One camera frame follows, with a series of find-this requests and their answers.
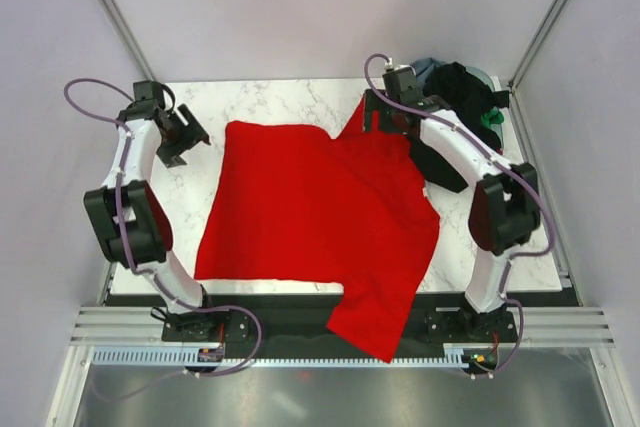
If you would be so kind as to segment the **red t shirt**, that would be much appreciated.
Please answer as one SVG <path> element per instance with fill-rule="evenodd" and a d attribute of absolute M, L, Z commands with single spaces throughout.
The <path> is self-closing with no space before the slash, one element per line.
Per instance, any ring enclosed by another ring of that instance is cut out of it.
<path fill-rule="evenodd" d="M 337 283 L 350 303 L 395 309 L 412 301 L 440 217 L 406 140 L 363 132 L 362 113 L 336 137 L 313 125 L 230 122 L 195 277 Z"/>

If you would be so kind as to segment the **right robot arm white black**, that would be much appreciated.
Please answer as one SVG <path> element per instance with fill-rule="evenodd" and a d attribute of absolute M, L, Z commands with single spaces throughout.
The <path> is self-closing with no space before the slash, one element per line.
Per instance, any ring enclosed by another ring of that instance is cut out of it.
<path fill-rule="evenodd" d="M 453 323 L 481 340 L 505 321 L 511 263 L 541 225 L 537 171 L 491 148 L 440 96 L 425 95 L 412 67 L 388 62 L 382 79 L 382 89 L 365 90 L 363 131 L 403 137 L 425 184 L 472 193 L 467 227 L 476 255 Z"/>

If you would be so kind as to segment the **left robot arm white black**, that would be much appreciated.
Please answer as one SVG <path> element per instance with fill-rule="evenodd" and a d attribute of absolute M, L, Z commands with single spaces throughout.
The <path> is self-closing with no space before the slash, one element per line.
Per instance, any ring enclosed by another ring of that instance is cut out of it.
<path fill-rule="evenodd" d="M 101 186 L 84 194 L 85 210 L 106 260 L 146 280 L 170 313 L 187 313 L 185 329 L 196 339 L 211 339 L 220 318 L 174 253 L 171 223 L 151 186 L 156 160 L 168 169 L 184 166 L 182 155 L 208 145 L 210 136 L 165 84 L 136 82 L 126 99 L 116 118 L 92 116 L 116 127 L 118 144 Z"/>

